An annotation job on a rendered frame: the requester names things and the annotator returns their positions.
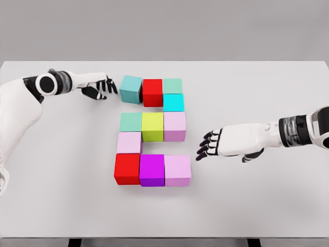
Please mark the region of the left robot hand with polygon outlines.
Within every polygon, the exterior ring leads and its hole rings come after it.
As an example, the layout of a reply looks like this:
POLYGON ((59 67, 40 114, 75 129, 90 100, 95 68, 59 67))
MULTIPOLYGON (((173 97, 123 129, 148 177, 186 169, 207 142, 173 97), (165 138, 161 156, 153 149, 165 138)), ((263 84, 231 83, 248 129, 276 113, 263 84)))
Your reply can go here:
POLYGON ((106 100, 105 91, 118 94, 114 81, 105 73, 88 73, 77 75, 74 79, 76 89, 81 89, 83 95, 94 100, 106 100))

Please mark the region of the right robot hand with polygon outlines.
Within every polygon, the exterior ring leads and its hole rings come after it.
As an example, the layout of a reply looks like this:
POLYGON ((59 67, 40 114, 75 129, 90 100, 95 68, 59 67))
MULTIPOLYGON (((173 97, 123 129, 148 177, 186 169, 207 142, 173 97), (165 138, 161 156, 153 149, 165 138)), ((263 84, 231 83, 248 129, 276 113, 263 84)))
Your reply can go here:
POLYGON ((242 162, 258 158, 265 148, 269 127, 258 123, 225 126, 205 134, 199 144, 196 160, 210 156, 241 155, 242 162))

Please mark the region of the teal cube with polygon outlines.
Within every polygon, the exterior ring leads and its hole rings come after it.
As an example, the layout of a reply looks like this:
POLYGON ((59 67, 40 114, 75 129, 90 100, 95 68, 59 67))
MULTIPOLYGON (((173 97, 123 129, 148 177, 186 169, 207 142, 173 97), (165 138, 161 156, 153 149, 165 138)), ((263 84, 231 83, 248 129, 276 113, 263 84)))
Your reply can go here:
POLYGON ((121 101, 125 103, 141 104, 142 82, 143 79, 140 77, 125 75, 119 88, 121 101))

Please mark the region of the mint green cube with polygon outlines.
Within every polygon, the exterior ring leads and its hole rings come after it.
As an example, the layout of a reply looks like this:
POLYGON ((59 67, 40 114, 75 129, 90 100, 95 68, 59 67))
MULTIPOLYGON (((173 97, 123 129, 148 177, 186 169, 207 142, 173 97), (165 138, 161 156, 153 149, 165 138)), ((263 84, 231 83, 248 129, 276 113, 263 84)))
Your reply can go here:
POLYGON ((182 94, 182 79, 164 78, 162 80, 162 91, 164 94, 182 94))
POLYGON ((141 132, 142 128, 142 113, 141 112, 126 112, 121 113, 120 117, 120 132, 141 132))

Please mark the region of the red cube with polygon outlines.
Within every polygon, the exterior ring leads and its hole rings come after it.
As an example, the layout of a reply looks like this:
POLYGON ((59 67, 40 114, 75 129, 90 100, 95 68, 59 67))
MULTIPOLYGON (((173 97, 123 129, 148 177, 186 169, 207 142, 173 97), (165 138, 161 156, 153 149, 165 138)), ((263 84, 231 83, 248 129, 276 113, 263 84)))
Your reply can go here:
POLYGON ((114 179, 118 185, 140 185, 139 153, 118 153, 115 158, 114 179))
POLYGON ((142 97, 145 107, 163 107, 162 79, 143 79, 142 97))

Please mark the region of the light pink cube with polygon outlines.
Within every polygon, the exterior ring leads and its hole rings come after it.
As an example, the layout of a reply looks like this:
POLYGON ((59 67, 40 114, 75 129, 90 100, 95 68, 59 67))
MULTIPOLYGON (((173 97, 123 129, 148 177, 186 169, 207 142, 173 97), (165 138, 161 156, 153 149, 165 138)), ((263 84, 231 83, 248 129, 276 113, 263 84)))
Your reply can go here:
POLYGON ((165 155, 165 186, 186 187, 191 183, 191 161, 188 155, 165 155))
POLYGON ((117 141, 117 153, 141 153, 141 132, 119 132, 117 141))
POLYGON ((185 112, 164 112, 164 141, 183 142, 186 137, 185 112))

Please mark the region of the yellow-green cube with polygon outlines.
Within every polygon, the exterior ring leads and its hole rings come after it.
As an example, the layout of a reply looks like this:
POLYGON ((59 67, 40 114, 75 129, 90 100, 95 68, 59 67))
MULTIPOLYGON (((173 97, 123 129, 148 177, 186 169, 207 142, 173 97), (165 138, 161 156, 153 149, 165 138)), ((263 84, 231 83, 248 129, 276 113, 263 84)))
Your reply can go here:
POLYGON ((164 141, 164 117, 163 112, 142 113, 142 140, 144 142, 164 141))

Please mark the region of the cyan cube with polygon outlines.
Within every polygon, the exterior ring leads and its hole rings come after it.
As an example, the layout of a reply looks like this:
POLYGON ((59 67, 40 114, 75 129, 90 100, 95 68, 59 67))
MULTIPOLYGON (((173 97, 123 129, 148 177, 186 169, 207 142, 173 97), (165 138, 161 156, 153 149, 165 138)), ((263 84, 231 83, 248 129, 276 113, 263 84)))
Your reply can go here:
POLYGON ((163 111, 164 112, 183 112, 185 110, 183 94, 164 94, 163 111))

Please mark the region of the magenta cube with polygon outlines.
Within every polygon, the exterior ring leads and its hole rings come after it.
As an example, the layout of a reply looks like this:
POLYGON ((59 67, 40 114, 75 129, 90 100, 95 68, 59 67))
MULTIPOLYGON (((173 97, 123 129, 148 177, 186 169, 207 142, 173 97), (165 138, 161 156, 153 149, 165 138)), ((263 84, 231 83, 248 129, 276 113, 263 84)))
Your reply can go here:
POLYGON ((164 187, 164 155, 142 154, 140 157, 139 179, 142 187, 164 187))

